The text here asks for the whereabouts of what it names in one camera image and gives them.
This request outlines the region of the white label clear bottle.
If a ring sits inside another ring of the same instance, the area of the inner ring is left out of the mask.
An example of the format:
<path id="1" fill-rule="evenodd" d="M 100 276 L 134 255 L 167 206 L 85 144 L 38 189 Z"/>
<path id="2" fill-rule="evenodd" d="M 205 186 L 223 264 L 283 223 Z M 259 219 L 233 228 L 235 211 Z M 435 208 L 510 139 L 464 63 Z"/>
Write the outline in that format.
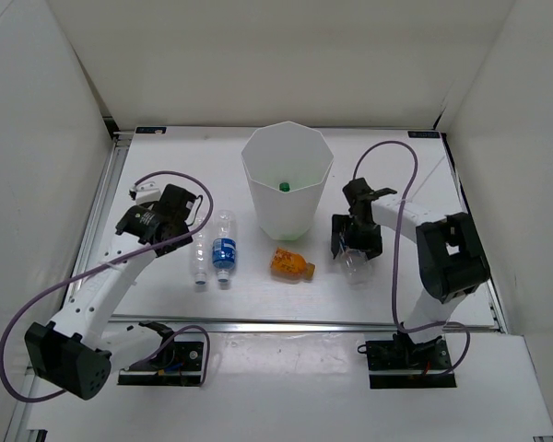
<path id="1" fill-rule="evenodd" d="M 371 264 L 366 254 L 350 248 L 344 241 L 338 243 L 339 251 L 335 260 L 349 285 L 365 285 L 371 278 Z"/>

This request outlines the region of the clear unlabelled plastic bottle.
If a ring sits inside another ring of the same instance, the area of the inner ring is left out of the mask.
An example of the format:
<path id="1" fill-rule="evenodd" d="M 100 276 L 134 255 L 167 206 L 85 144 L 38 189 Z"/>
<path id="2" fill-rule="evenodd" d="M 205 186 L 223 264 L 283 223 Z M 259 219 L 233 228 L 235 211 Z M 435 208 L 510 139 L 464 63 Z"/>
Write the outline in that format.
<path id="1" fill-rule="evenodd" d="M 199 215 L 194 221 L 194 227 L 203 226 L 192 236 L 190 244 L 190 272 L 193 283 L 196 286 L 205 286 L 209 279 L 210 270 L 210 246 L 209 246 L 209 223 L 203 224 L 205 217 Z"/>

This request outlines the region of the blue label clear bottle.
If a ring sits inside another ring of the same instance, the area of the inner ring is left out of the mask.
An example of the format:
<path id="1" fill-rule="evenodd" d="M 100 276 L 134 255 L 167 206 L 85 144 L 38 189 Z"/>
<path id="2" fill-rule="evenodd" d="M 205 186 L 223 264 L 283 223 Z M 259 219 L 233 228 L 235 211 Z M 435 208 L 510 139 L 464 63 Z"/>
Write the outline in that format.
<path id="1" fill-rule="evenodd" d="M 211 257 L 218 282 L 229 285 L 237 264 L 237 222 L 235 214 L 229 210 L 216 213 Z"/>

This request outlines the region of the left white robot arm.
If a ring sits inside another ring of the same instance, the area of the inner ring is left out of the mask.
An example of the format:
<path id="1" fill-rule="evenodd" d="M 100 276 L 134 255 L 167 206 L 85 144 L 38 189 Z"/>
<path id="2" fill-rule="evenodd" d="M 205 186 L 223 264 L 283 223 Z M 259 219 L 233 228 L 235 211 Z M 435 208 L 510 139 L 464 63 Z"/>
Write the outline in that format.
<path id="1" fill-rule="evenodd" d="M 176 361 L 171 328 L 142 321 L 110 337 L 107 323 L 138 275 L 156 258 L 191 242 L 191 204 L 135 205 L 115 228 L 104 256 L 112 259 L 86 278 L 45 325 L 31 324 L 24 340 L 35 374 L 82 400 L 93 398 L 109 375 L 133 364 L 164 369 Z"/>

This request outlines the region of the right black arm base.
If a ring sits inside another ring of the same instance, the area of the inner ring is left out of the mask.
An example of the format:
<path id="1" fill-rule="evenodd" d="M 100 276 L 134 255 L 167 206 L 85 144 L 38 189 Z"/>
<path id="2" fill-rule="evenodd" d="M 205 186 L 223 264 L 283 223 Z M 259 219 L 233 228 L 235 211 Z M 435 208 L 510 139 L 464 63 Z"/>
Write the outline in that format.
<path id="1" fill-rule="evenodd" d="M 429 390 L 457 387 L 452 360 L 442 337 L 412 343 L 397 332 L 390 340 L 368 340 L 357 347 L 367 359 L 371 390 Z"/>

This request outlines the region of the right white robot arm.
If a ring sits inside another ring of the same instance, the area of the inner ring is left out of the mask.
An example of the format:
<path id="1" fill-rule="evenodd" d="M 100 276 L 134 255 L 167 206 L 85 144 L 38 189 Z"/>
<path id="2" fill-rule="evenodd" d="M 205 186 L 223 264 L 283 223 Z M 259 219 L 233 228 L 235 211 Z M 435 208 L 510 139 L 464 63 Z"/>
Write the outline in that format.
<path id="1" fill-rule="evenodd" d="M 442 335 L 456 307 L 489 279 L 488 261 L 473 218 L 459 212 L 444 215 L 407 202 L 390 188 L 373 190 L 363 179 L 347 184 L 342 193 L 346 215 L 332 216 L 331 252 L 342 256 L 352 273 L 366 270 L 383 253 L 382 228 L 394 230 L 417 247 L 421 295 L 398 331 L 398 362 L 420 366 L 429 356 L 427 343 Z"/>

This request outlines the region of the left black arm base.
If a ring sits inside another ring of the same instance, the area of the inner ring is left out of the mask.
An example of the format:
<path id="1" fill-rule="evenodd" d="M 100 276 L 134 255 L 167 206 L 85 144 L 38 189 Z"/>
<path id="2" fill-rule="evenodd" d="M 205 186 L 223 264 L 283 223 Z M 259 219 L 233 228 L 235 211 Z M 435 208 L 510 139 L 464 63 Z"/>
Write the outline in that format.
<path id="1" fill-rule="evenodd" d="M 160 338 L 159 351 L 143 361 L 122 369 L 119 386 L 202 387 L 206 382 L 210 357 L 210 336 L 199 325 L 186 325 L 178 331 L 155 321 L 141 321 L 141 329 Z"/>

